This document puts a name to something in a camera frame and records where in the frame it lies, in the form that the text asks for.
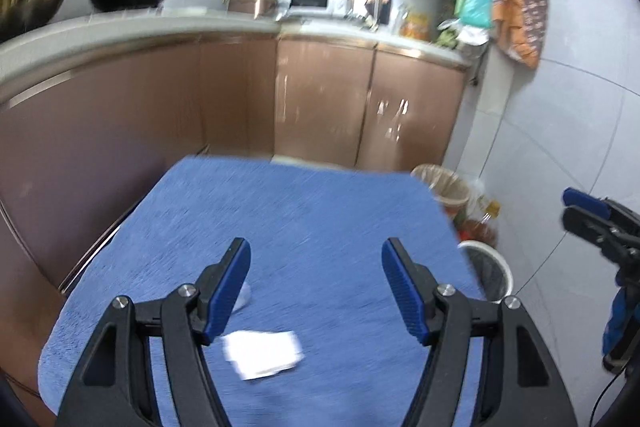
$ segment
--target teal plastic bag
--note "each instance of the teal plastic bag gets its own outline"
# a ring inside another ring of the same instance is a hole
[[[492,8],[494,0],[466,0],[460,15],[463,25],[490,29],[494,26]]]

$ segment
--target bottle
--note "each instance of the bottle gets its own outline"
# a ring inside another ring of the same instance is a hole
[[[495,200],[489,201],[486,205],[484,198],[479,201],[478,207],[481,209],[478,214],[471,215],[462,225],[460,225],[460,241],[480,241],[492,248],[498,247],[498,222],[500,214],[500,203]]]

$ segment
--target black cable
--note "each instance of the black cable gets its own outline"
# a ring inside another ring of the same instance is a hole
[[[613,383],[618,379],[618,377],[620,375],[622,375],[622,373],[625,372],[625,369],[626,369],[627,365],[628,365],[628,362],[625,363],[625,365],[622,368],[622,370],[620,370],[620,372],[615,377],[613,377],[611,379],[611,381],[607,384],[607,386],[602,390],[602,393],[600,393],[600,396],[596,400],[596,405],[593,406],[593,410],[591,411],[591,418],[589,418],[589,427],[593,427],[593,417],[596,416],[596,410],[598,409],[600,401],[604,397],[605,393],[609,390],[609,387],[611,387],[613,385]]]

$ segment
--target blue gripper pad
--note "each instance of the blue gripper pad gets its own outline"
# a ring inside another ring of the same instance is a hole
[[[382,267],[386,280],[391,286],[391,292],[404,320],[404,325],[418,342],[424,344],[429,335],[429,328],[425,322],[424,301],[415,286],[410,271],[415,271],[413,262],[407,254],[406,259],[394,248],[390,241],[382,246]]]
[[[232,243],[218,266],[224,270],[220,282],[213,295],[209,299],[207,309],[207,324],[202,332],[210,343],[213,339],[222,335],[226,324],[238,300],[242,283],[251,266],[251,247],[244,239],[236,245],[237,239]]]
[[[569,187],[562,194],[562,202],[564,206],[579,206],[584,210],[594,214],[602,219],[611,217],[611,210],[607,203],[590,196],[577,188]]]

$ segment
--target folded white paper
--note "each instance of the folded white paper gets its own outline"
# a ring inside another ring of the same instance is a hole
[[[234,331],[222,340],[225,359],[231,362],[243,380],[276,375],[294,367],[304,358],[293,331]]]

